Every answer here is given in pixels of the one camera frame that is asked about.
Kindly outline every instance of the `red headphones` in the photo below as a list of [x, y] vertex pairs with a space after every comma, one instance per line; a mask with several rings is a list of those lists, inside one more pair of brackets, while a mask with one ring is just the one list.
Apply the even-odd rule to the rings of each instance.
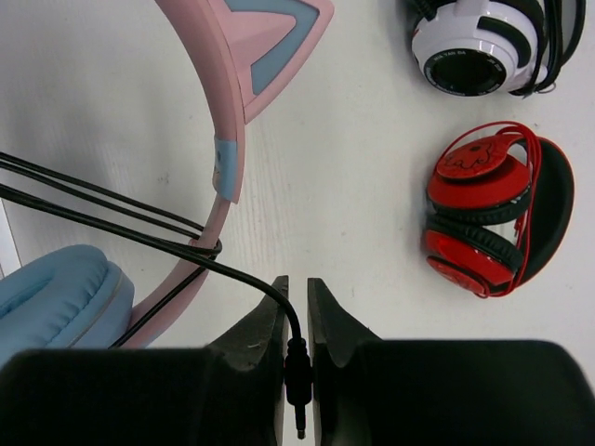
[[[457, 147], [492, 126], [503, 128]], [[509, 154], [515, 144], [525, 148], [526, 164]], [[575, 185], [557, 146], [525, 125], [503, 121], [455, 140], [438, 160], [427, 194], [434, 210], [423, 235], [428, 263], [479, 297], [501, 297], [555, 254], [570, 222]], [[484, 227], [514, 220], [516, 244]]]

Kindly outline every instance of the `pink cat ear headphones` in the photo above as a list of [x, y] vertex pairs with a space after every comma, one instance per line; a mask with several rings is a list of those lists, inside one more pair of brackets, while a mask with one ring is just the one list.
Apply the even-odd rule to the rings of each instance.
[[[166, 279], [132, 307], [134, 286], [105, 255], [71, 246], [37, 259], [0, 281], [0, 366], [26, 348], [141, 348], [190, 305], [211, 269], [257, 287], [285, 308], [292, 329], [285, 362], [287, 399], [305, 428], [311, 365], [298, 316], [263, 281], [214, 260], [231, 203], [237, 203], [245, 163], [245, 125], [264, 110], [298, 72], [333, 15], [328, 0], [156, 0], [196, 69], [215, 127], [213, 185], [217, 197], [205, 227], [80, 179], [0, 153], [0, 168], [41, 181], [92, 203], [191, 237], [173, 243], [76, 213], [0, 185], [0, 198], [107, 230], [180, 258]], [[80, 189], [92, 190], [136, 212]], [[192, 230], [181, 229], [152, 213]], [[202, 235], [195, 234], [201, 230]]]

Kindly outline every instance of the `cable connector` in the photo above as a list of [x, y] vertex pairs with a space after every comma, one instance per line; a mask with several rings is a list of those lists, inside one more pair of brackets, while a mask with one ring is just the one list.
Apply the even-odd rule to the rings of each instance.
[[306, 406], [312, 401], [313, 373], [306, 340], [303, 338], [293, 338], [287, 343], [284, 380], [287, 402], [296, 411], [297, 437], [305, 439]]

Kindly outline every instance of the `headphones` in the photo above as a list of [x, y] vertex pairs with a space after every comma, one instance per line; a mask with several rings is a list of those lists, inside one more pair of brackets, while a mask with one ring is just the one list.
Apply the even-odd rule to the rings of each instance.
[[[463, 138], [493, 126], [504, 127], [459, 147]], [[509, 153], [515, 145], [524, 148], [526, 163]], [[427, 197], [432, 212], [423, 243], [430, 266], [479, 297], [501, 297], [554, 256], [570, 222], [575, 183], [560, 148], [503, 121], [455, 140], [434, 167]], [[485, 228], [512, 221], [516, 243]]]
[[[197, 263], [231, 275], [232, 269], [212, 260], [220, 252], [218, 236], [231, 203], [238, 203], [240, 197], [245, 125], [262, 112], [299, 71], [333, 15], [333, 6], [328, 0], [156, 0], [156, 3], [186, 47], [212, 115], [216, 154], [213, 186], [217, 197], [211, 215], [203, 228], [187, 219], [2, 153], [1, 168], [84, 196], [93, 203], [101, 202], [127, 215], [134, 214], [144, 221], [186, 234], [191, 241], [190, 246], [186, 246], [143, 237], [133, 230], [107, 226], [97, 218], [67, 212], [0, 185], [3, 199], [126, 236], [181, 258], [163, 283], [134, 307], [133, 283], [99, 249], [91, 246], [63, 248], [10, 274], [0, 281], [0, 366], [27, 348], [145, 347], [165, 331], [196, 296], [208, 272], [203, 266], [197, 268]], [[203, 233], [195, 235], [192, 231], [139, 216], [72, 190], [59, 181], [132, 204]], [[260, 288], [268, 286], [246, 274], [238, 280]], [[293, 322], [297, 320], [294, 316], [288, 312], [292, 331], [295, 331]], [[300, 336], [296, 323], [294, 336]]]
[[547, 91], [582, 35], [586, 0], [575, 2], [564, 49], [562, 0], [544, 0], [544, 7], [538, 0], [410, 0], [418, 14], [416, 62], [432, 85], [452, 95]]

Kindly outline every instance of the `blue ear cushion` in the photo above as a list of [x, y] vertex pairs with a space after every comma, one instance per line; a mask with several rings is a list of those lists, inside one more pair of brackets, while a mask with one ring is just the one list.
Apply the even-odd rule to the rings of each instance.
[[26, 348], [106, 348], [130, 320], [134, 285], [97, 248], [60, 249], [0, 281], [0, 366]]

